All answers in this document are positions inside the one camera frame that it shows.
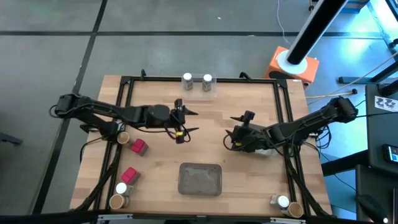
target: wooden tabletop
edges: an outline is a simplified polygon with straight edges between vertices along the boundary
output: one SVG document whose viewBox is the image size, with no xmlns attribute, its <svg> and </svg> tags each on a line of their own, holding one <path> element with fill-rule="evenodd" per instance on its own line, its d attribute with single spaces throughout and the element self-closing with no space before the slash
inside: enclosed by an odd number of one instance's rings
<svg viewBox="0 0 398 224">
<path fill-rule="evenodd" d="M 104 77 L 98 100 L 114 104 L 121 76 Z M 300 81 L 287 80 L 294 119 L 308 114 L 307 102 Z M 164 104 L 174 107 L 180 98 L 179 82 L 134 82 L 131 105 Z M 126 100 L 125 87 L 123 94 Z M 287 115 L 283 92 L 280 90 L 284 120 Z M 165 133 L 142 133 L 131 127 L 126 131 L 133 138 L 141 138 L 149 146 L 143 157 L 125 149 L 118 169 L 121 174 L 133 167 L 141 173 L 123 213 L 193 214 L 193 215 L 244 215 L 282 217 L 278 209 L 269 205 L 272 195 L 289 196 L 287 175 L 282 156 L 261 156 L 232 152 L 224 148 L 225 129 L 239 122 L 230 116 L 241 116 L 246 110 L 254 111 L 253 123 L 268 126 L 277 123 L 275 98 L 270 84 L 217 83 L 217 97 L 213 101 L 184 101 L 198 116 L 187 116 L 186 127 L 200 129 L 191 133 L 192 141 L 175 144 Z M 88 141 L 98 138 L 91 133 Z M 79 206 L 98 182 L 103 161 L 105 142 L 86 146 L 76 181 L 71 208 Z M 323 180 L 318 152 L 302 146 L 301 160 L 305 183 L 323 209 L 331 213 Z M 222 168 L 223 188 L 218 197 L 181 195 L 178 192 L 178 171 L 183 162 L 219 164 Z M 301 203 L 299 188 L 295 186 L 297 200 Z M 104 188 L 101 208 L 104 207 L 108 186 Z"/>
</svg>

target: orange robot base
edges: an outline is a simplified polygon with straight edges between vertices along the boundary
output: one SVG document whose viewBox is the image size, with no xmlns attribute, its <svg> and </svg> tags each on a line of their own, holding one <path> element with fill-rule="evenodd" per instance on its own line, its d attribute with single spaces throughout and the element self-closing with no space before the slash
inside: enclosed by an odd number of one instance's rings
<svg viewBox="0 0 398 224">
<path fill-rule="evenodd" d="M 319 66 L 319 61 L 314 58 L 306 57 L 305 59 L 307 60 L 307 69 L 301 73 L 300 75 L 292 75 L 284 72 L 278 65 L 277 62 L 277 57 L 278 55 L 285 51 L 288 50 L 284 47 L 278 46 L 276 48 L 276 51 L 274 55 L 272 56 L 271 62 L 269 63 L 269 66 L 267 68 L 266 74 L 264 75 L 264 78 L 293 78 L 293 79 L 300 79 L 303 82 L 304 89 L 306 89 L 308 86 L 310 86 L 314 79 L 315 75 L 317 74 L 318 66 Z"/>
</svg>

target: sticker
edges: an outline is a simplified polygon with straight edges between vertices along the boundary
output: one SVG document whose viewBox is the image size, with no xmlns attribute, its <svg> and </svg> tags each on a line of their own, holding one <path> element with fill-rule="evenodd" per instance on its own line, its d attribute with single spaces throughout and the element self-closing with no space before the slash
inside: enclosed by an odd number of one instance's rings
<svg viewBox="0 0 398 224">
<path fill-rule="evenodd" d="M 374 107 L 386 111 L 398 112 L 398 101 L 380 96 L 375 96 Z"/>
</svg>

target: floor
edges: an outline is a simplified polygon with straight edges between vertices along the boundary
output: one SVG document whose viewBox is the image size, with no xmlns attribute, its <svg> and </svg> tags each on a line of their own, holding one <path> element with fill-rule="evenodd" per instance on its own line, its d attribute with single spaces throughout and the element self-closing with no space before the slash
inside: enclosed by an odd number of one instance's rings
<svg viewBox="0 0 398 224">
<path fill-rule="evenodd" d="M 371 3 L 375 11 L 388 12 L 384 1 Z M 48 115 L 58 96 L 73 88 L 96 98 L 104 75 L 138 75 L 142 68 L 150 76 L 189 71 L 237 77 L 245 71 L 261 78 L 275 48 L 289 47 L 281 37 L 276 9 L 276 0 L 3 0 L 0 131 L 24 143 L 0 144 L 0 215 L 26 214 L 32 208 L 60 127 L 60 120 Z M 280 21 L 289 42 L 309 15 L 308 1 L 280 0 Z M 386 29 L 393 32 L 396 25 L 389 23 Z M 327 94 L 340 86 L 337 77 L 363 75 L 391 56 L 368 7 L 359 14 L 340 14 L 326 35 L 309 54 L 321 63 L 307 96 Z M 359 103 L 364 93 L 349 98 Z M 310 110 L 328 100 L 311 104 Z M 359 109 L 365 113 L 364 104 Z M 70 122 L 44 213 L 68 210 L 79 150 L 86 141 L 78 126 L 78 121 Z M 332 124 L 331 130 L 333 140 L 323 151 L 329 159 L 367 148 L 364 119 Z M 354 185 L 353 172 L 339 175 Z M 327 177 L 326 184 L 333 211 L 352 218 L 346 211 L 355 212 L 352 189 L 335 177 Z"/>
</svg>

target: red cube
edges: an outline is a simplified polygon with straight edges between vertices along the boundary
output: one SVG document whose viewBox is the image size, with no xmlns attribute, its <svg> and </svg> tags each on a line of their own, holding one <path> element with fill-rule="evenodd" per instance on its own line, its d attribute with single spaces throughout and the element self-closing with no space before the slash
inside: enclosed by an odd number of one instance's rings
<svg viewBox="0 0 398 224">
<path fill-rule="evenodd" d="M 140 156 L 143 156 L 148 149 L 148 145 L 142 139 L 137 139 L 131 145 L 131 150 Z"/>
<path fill-rule="evenodd" d="M 129 167 L 126 171 L 124 171 L 121 179 L 126 184 L 134 184 L 139 176 L 140 173 L 138 173 L 134 168 Z"/>
</svg>

